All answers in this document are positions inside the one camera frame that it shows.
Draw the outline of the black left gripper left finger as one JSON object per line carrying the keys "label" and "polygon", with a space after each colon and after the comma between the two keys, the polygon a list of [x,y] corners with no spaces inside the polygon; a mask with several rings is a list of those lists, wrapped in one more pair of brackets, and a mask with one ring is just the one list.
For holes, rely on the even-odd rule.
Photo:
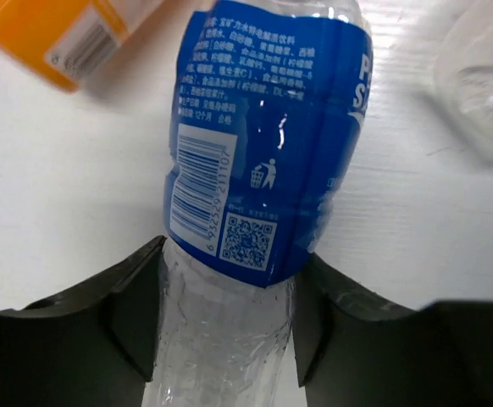
{"label": "black left gripper left finger", "polygon": [[118,264],[0,311],[0,406],[140,406],[157,351],[155,237]]}

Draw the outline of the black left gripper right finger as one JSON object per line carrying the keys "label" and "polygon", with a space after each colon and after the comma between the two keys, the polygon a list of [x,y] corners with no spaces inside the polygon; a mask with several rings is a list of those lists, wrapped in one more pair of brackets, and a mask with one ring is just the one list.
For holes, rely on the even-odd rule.
{"label": "black left gripper right finger", "polygon": [[493,406],[493,302],[391,302],[313,256],[293,341],[310,406]]}

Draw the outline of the blue label clear bottle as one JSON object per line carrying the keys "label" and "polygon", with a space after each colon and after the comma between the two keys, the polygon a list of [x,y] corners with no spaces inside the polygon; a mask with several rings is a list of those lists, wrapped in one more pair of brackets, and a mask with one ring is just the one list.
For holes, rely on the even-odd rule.
{"label": "blue label clear bottle", "polygon": [[295,277],[362,130],[355,1],[206,1],[176,62],[151,406],[270,406]]}

